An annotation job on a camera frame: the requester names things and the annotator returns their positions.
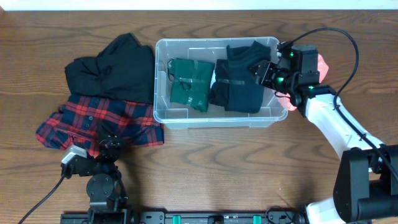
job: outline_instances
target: black folded shirt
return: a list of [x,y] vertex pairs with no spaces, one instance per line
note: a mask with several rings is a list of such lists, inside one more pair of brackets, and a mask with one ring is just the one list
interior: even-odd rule
[[72,94],[153,104],[154,64],[149,46],[123,34],[97,57],[75,59],[65,74]]

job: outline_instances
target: white wall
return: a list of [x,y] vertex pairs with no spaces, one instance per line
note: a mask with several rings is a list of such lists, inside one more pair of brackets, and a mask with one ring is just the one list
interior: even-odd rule
[[398,0],[0,0],[0,6],[6,11],[398,9]]

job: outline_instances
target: folded clothing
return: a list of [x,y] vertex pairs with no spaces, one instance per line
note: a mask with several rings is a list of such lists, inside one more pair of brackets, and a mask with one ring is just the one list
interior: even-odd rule
[[264,87],[256,84],[249,67],[271,59],[271,49],[254,41],[250,47],[227,46],[227,60],[218,60],[216,82],[210,90],[210,103],[224,106],[225,111],[258,113]]
[[153,103],[154,67],[152,49],[123,34],[97,57],[75,59],[65,74],[72,94]]
[[67,149],[72,144],[97,156],[104,147],[98,129],[136,146],[164,143],[163,127],[153,117],[153,106],[145,103],[71,95],[66,105],[51,114],[36,131],[44,146]]
[[174,77],[170,102],[207,112],[214,64],[177,58],[168,64],[168,70],[169,77]]

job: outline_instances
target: plastic bin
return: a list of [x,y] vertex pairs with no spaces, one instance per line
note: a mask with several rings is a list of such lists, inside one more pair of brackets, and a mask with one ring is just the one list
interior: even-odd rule
[[264,89],[264,100],[256,114],[225,111],[222,106],[209,104],[202,113],[188,105],[170,102],[172,82],[167,78],[167,61],[170,58],[184,58],[216,63],[226,59],[226,46],[250,46],[254,41],[271,48],[271,60],[277,62],[275,37],[248,37],[228,39],[162,39],[155,50],[155,94],[154,118],[171,129],[240,127],[266,128],[287,116],[285,109],[271,89]]

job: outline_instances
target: pink cloth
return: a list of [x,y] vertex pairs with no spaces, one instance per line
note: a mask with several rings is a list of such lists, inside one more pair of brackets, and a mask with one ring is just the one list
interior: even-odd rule
[[[318,71],[319,71],[319,83],[323,81],[323,79],[326,77],[326,74],[328,73],[329,66],[326,64],[324,61],[322,55],[318,54]],[[278,93],[278,96],[290,96],[289,94],[282,94]],[[284,106],[286,109],[293,111],[296,110],[297,107],[293,106],[290,103],[290,100],[288,98],[278,98],[279,102],[281,103],[282,106]]]

